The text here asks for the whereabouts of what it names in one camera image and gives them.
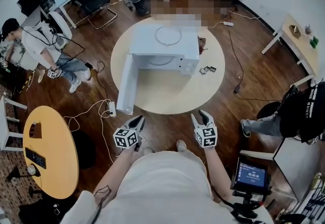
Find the white sneaker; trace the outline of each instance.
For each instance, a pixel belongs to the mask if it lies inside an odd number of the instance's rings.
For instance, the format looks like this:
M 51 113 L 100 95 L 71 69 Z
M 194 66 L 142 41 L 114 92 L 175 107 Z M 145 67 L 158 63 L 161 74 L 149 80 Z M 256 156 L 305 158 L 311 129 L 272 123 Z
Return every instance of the white sneaker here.
M 177 152 L 184 152 L 187 147 L 183 140 L 178 140 L 176 143 Z
M 43 80 L 43 77 L 44 77 L 44 75 L 45 75 L 45 70 L 41 70 L 42 72 L 41 72 L 41 74 L 39 75 L 39 79 L 38 79 L 38 83 L 41 83 L 42 82 L 42 80 Z
M 80 84 L 81 84 L 81 80 L 77 78 L 76 83 L 71 85 L 69 92 L 70 93 L 75 92 L 77 87 L 79 87 Z
M 84 75 L 86 80 L 90 80 L 90 78 L 91 78 L 90 69 L 88 69 L 87 71 L 84 71 L 83 75 Z
M 144 148 L 144 155 L 148 155 L 148 154 L 151 154 L 151 153 L 154 153 L 152 148 L 150 148 L 150 147 Z

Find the shoe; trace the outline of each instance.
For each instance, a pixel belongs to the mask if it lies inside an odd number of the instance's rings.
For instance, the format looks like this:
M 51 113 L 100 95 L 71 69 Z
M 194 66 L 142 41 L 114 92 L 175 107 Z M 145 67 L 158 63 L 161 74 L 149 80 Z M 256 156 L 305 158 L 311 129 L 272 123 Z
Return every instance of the shoe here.
M 248 132 L 244 131 L 243 119 L 240 121 L 240 128 L 242 130 L 243 136 L 246 137 L 246 138 L 250 138 L 250 131 L 248 131 Z
M 77 81 L 75 82 L 75 84 L 71 85 L 69 92 L 70 93 L 75 92 L 77 87 L 79 87 L 80 84 L 81 84 L 81 80 L 77 78 Z
M 187 149 L 186 144 L 183 140 L 177 141 L 176 148 L 177 148 L 177 152 L 184 152 Z
M 152 150 L 152 148 L 146 147 L 144 149 L 144 155 L 148 155 L 148 154 L 151 154 L 151 153 L 154 153 L 154 151 Z
M 44 75 L 45 75 L 45 70 L 42 70 L 41 74 L 39 75 L 39 79 L 37 81 L 38 83 L 42 82 Z
M 84 75 L 86 80 L 90 80 L 90 78 L 91 78 L 90 69 L 88 69 L 87 71 L 84 71 L 83 75 Z

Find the black hair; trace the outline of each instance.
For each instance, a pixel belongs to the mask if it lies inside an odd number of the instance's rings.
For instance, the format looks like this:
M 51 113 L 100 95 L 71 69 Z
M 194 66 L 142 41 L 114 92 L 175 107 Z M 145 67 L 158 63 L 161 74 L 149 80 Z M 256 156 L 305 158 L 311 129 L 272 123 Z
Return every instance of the black hair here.
M 1 41 L 3 41 L 9 33 L 19 28 L 19 23 L 15 18 L 10 18 L 2 26 Z

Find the wooden table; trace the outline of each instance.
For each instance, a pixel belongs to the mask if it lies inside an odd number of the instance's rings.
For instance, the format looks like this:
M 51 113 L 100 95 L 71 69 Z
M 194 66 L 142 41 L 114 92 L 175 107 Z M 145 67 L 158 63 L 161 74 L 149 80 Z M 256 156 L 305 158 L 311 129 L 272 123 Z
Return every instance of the wooden table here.
M 34 122 L 41 124 L 41 139 L 29 137 L 29 129 Z M 41 173 L 40 177 L 33 176 L 37 185 L 56 199 L 72 195 L 79 179 L 79 163 L 75 142 L 61 115 L 47 106 L 34 109 L 26 121 L 23 136 L 26 164 L 29 166 L 33 162 L 26 158 L 25 147 L 46 159 L 46 169 L 36 165 Z
M 299 39 L 294 37 L 289 29 L 290 25 L 295 25 L 298 27 L 301 36 Z M 273 35 L 276 35 L 275 38 L 265 47 L 262 51 L 262 54 L 265 54 L 268 49 L 282 37 L 295 55 L 298 57 L 299 61 L 297 64 L 302 64 L 306 71 L 308 72 L 308 76 L 297 81 L 294 85 L 298 86 L 312 78 L 317 77 L 318 75 L 318 51 L 317 49 L 313 49 L 309 43 L 310 39 L 305 35 L 305 30 L 299 23 L 291 16 L 287 15 L 281 29 L 279 32 L 274 32 Z
M 111 73 L 116 87 L 120 88 L 122 73 L 133 30 L 138 24 L 160 23 L 154 18 L 142 20 L 130 27 L 117 41 L 111 56 Z M 135 105 L 157 114 L 179 114 L 193 110 L 209 99 L 219 89 L 225 71 L 222 48 L 214 35 L 201 27 L 198 35 L 206 38 L 207 50 L 200 55 L 200 61 L 192 76 L 181 75 L 179 71 L 140 70 Z M 199 70 L 206 66 L 217 68 L 213 73 L 201 75 Z

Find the round white table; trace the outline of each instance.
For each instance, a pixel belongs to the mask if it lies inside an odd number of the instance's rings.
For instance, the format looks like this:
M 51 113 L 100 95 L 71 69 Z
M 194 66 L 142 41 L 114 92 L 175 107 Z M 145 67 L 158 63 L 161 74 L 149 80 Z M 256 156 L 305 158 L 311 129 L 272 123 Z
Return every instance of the round white table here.
M 152 17 L 137 24 L 145 23 L 166 24 L 165 21 L 157 21 Z M 135 25 L 123 33 L 112 52 L 111 73 L 118 89 L 134 28 Z M 212 98 L 224 76 L 224 55 L 219 42 L 207 28 L 201 27 L 198 35 L 207 41 L 206 50 L 200 55 L 194 75 L 184 76 L 179 71 L 140 70 L 135 100 L 137 107 L 157 114 L 180 114 L 193 110 Z M 206 66 L 213 66 L 217 70 L 202 75 L 199 70 Z

